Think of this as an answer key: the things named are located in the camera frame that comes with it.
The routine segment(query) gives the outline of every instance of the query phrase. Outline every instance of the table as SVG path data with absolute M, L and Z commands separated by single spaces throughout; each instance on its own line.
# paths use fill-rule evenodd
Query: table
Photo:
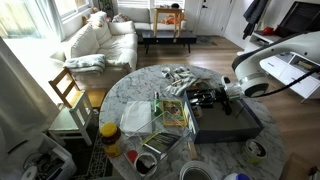
M 188 50 L 190 51 L 190 44 L 197 42 L 197 36 L 189 31 L 182 31 L 180 37 L 176 37 L 176 33 L 170 30 L 158 31 L 158 35 L 154 36 L 153 31 L 142 32 L 143 43 L 146 47 L 146 54 L 148 54 L 149 44 L 188 44 Z
M 159 13 L 174 13 L 174 18 L 176 19 L 177 17 L 179 17 L 179 22 L 181 23 L 181 17 L 182 17 L 182 9 L 180 8 L 161 8 L 161 7 L 155 7 L 154 8 L 154 23 L 153 23 L 153 35 L 157 36 L 157 26 L 158 26 L 158 14 Z M 174 21 L 174 32 L 176 32 L 177 30 L 177 25 L 176 25 L 176 21 Z M 178 28 L 178 37 L 180 37 L 180 33 L 181 33 L 181 25 L 179 24 L 179 28 Z
M 160 92 L 161 99 L 181 99 L 182 97 L 175 97 L 164 91 L 171 82 L 165 79 L 160 71 L 162 67 L 170 67 L 173 70 L 180 66 L 189 68 L 198 77 L 211 77 L 211 83 L 213 84 L 220 82 L 220 74 L 190 65 L 155 65 L 139 69 L 125 76 L 109 91 L 102 104 L 99 125 L 101 126 L 109 121 L 120 125 L 121 115 L 128 101 L 152 101 L 155 91 Z M 198 160 L 208 164 L 212 171 L 214 171 L 217 179 L 223 179 L 233 172 L 245 173 L 252 180 L 279 179 L 285 161 L 284 146 L 279 130 L 272 121 L 266 107 L 257 99 L 248 98 L 245 101 L 260 118 L 265 127 L 256 139 L 266 145 L 269 153 L 268 158 L 259 166 L 247 164 L 239 153 L 244 142 L 233 142 L 197 144 Z M 181 153 L 180 158 L 181 162 L 186 162 L 188 161 L 188 154 Z M 124 155 L 110 158 L 110 161 L 125 179 L 139 179 L 139 177 L 132 175 L 133 168 Z M 174 173 L 170 169 L 167 168 L 161 172 L 162 177 L 154 177 L 152 179 L 174 179 L 172 177 L 176 176 L 172 175 Z

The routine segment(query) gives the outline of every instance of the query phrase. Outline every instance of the orange lid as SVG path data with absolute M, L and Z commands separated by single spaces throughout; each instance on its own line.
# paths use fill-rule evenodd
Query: orange lid
M 100 133 L 104 137 L 110 137 L 117 132 L 117 125 L 114 122 L 107 122 L 100 128 Z

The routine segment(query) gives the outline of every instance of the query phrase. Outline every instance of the black box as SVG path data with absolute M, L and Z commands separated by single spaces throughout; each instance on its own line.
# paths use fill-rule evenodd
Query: black box
M 184 112 L 194 143 L 246 141 L 255 138 L 264 128 L 244 100 L 230 102 L 231 115 L 226 115 L 221 103 L 215 102 L 213 108 L 201 108 L 203 115 L 196 119 L 189 103 L 189 97 L 196 91 L 187 90 L 183 95 Z

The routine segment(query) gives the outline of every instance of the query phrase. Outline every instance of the window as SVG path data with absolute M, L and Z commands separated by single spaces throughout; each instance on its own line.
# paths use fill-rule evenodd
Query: window
M 89 0 L 55 0 L 61 18 L 66 18 L 89 6 Z
M 177 3 L 179 4 L 180 8 L 184 8 L 184 1 L 185 0 L 175 0 L 175 1 L 172 1 L 172 0 L 154 0 L 154 4 L 156 6 L 160 6 L 160 5 L 169 5 L 171 6 L 171 4 L 173 3 Z
M 149 0 L 118 0 L 119 7 L 149 8 Z
M 0 1 L 2 38 L 40 38 L 38 29 L 22 0 Z

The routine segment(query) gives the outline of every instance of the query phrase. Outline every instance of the round table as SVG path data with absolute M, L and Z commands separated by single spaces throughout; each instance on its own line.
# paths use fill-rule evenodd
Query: round table
M 100 127 L 106 122 L 116 122 L 117 125 L 120 125 L 121 116 L 128 101 L 152 101 L 155 91 L 160 93 L 160 99 L 182 100 L 182 96 L 176 97 L 165 91 L 165 88 L 172 82 L 163 77 L 161 73 L 163 67 L 174 70 L 180 66 L 189 68 L 196 77 L 210 77 L 213 85 L 221 82 L 221 75 L 218 73 L 190 65 L 166 64 L 139 69 L 122 78 L 109 91 L 101 107 Z M 259 117 L 264 126 L 264 129 L 255 139 L 267 147 L 267 159 L 258 166 L 248 164 L 240 154 L 244 142 L 232 142 L 196 144 L 198 160 L 208 164 L 214 172 L 215 178 L 219 180 L 231 173 L 244 173 L 249 175 L 251 179 L 279 179 L 285 161 L 284 146 L 279 130 L 266 107 L 257 99 L 247 98 L 245 102 Z M 110 158 L 110 161 L 125 179 L 140 178 L 133 175 L 132 171 L 134 170 L 124 155 Z M 156 177 L 156 179 L 176 179 L 177 176 L 175 175 L 179 174 L 176 171 L 182 165 L 180 164 L 180 167 L 174 165 L 171 169 L 175 172 L 161 172 L 162 177 Z

